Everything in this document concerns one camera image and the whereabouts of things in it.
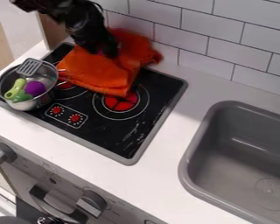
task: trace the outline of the silver pot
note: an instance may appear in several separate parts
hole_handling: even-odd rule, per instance
[[[27,80],[27,82],[40,81],[45,85],[46,92],[37,97],[34,97],[29,101],[13,103],[11,100],[5,99],[9,106],[16,110],[28,111],[33,109],[39,109],[45,106],[46,104],[50,103],[54,99],[53,88],[55,87],[58,81],[58,71],[54,65],[43,61],[43,65],[31,77],[26,77],[22,74],[17,73],[17,68],[18,66],[9,69],[0,77],[0,96],[3,99],[4,94],[13,87],[15,81],[18,78],[24,78]]]

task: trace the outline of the orange towel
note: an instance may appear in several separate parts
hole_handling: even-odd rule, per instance
[[[65,70],[59,78],[96,92],[125,97],[140,67],[163,58],[146,37],[123,29],[110,31],[121,43],[120,56],[108,59],[76,45],[58,64],[58,70]]]

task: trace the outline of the gray sink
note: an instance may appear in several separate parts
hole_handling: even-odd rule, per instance
[[[214,105],[178,175],[202,200],[253,223],[280,224],[280,115],[235,101]]]

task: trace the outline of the black cooktop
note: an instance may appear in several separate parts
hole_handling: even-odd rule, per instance
[[[44,60],[58,64],[71,50],[62,44]],[[128,97],[97,94],[71,83],[54,90],[55,100],[32,112],[35,123],[125,165],[133,165],[186,90],[183,80],[142,69]],[[10,109],[0,99],[0,106]]]

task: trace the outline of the tile backsplash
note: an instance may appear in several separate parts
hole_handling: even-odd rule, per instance
[[[280,95],[280,0],[95,0],[164,59]]]

